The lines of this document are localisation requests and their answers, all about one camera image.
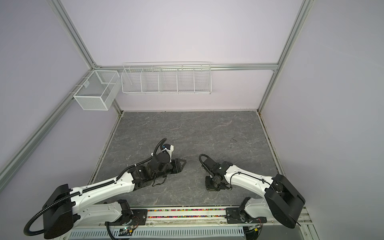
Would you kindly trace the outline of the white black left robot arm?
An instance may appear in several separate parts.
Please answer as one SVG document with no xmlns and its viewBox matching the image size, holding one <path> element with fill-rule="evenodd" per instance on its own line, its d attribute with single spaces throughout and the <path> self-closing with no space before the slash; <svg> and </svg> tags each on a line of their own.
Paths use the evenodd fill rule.
<svg viewBox="0 0 384 240">
<path fill-rule="evenodd" d="M 148 159 L 126 167 L 116 177 L 72 189 L 67 184 L 57 187 L 42 209 L 26 223 L 24 235 L 60 237 L 83 220 L 81 213 L 87 208 L 120 194 L 157 186 L 156 180 L 182 172 L 186 160 L 174 159 L 174 147 L 166 141 L 162 139 Z"/>
</svg>

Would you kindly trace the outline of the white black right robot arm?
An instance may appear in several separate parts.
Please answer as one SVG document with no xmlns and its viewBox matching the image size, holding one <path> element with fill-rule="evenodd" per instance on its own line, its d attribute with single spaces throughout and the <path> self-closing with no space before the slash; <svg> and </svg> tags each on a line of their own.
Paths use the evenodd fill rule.
<svg viewBox="0 0 384 240">
<path fill-rule="evenodd" d="M 232 190 L 238 186 L 258 196 L 257 199 L 246 197 L 237 208 L 226 208 L 229 224 L 263 224 L 267 218 L 274 218 L 290 229 L 299 224 L 306 200 L 285 176 L 258 175 L 229 162 L 217 163 L 206 154 L 199 155 L 199 161 L 208 173 L 205 179 L 208 191 Z"/>
</svg>

